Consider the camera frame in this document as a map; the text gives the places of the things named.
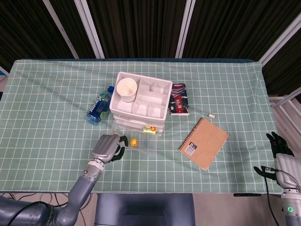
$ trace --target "bottle cap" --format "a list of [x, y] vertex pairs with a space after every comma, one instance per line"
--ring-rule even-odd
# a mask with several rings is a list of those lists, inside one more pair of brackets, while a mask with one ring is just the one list
[[113, 86], [109, 86], [108, 87], [108, 92], [113, 93], [113, 91], [114, 91], [114, 87]]

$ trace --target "table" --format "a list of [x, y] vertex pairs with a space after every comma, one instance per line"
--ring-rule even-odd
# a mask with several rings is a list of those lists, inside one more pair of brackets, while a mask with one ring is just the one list
[[[253, 166], [273, 166], [265, 133], [275, 131], [261, 63], [18, 60], [0, 102], [0, 190], [67, 192], [113, 116], [85, 122], [119, 71], [185, 83], [191, 113], [166, 118], [156, 156], [127, 150], [105, 165], [94, 192], [265, 192]], [[203, 116], [230, 137], [208, 171], [177, 148]], [[282, 189], [269, 181], [271, 192]]]

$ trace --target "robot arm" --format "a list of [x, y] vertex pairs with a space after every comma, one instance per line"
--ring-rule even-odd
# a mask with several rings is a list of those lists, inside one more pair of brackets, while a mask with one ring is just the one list
[[[102, 135], [97, 142], [90, 160], [75, 185], [69, 192], [68, 204], [63, 208], [54, 208], [43, 203], [28, 203], [14, 201], [0, 196], [0, 226], [73, 226], [76, 223], [79, 210], [93, 190], [94, 185], [101, 176], [104, 165], [115, 160], [120, 160], [125, 147], [120, 148], [120, 142], [128, 146], [126, 136]], [[11, 222], [12, 218], [22, 208], [20, 214]]]
[[286, 225], [301, 226], [301, 159], [294, 156], [282, 137], [274, 132], [272, 135], [267, 134], [267, 137], [271, 142], [275, 169], [269, 167], [261, 167], [262, 170], [257, 167], [254, 169], [259, 175], [276, 180], [283, 188], [281, 199]]

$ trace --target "brown notebook cover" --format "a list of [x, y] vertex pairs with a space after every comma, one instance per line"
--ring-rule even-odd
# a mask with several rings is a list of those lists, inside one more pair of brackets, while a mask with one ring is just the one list
[[207, 170], [228, 137], [228, 133], [207, 119], [200, 118], [179, 151]]

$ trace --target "yellow ball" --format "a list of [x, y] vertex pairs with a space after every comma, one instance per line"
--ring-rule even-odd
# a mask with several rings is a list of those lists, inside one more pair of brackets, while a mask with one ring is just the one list
[[138, 140], [136, 138], [130, 139], [130, 146], [131, 147], [136, 147], [138, 146]]

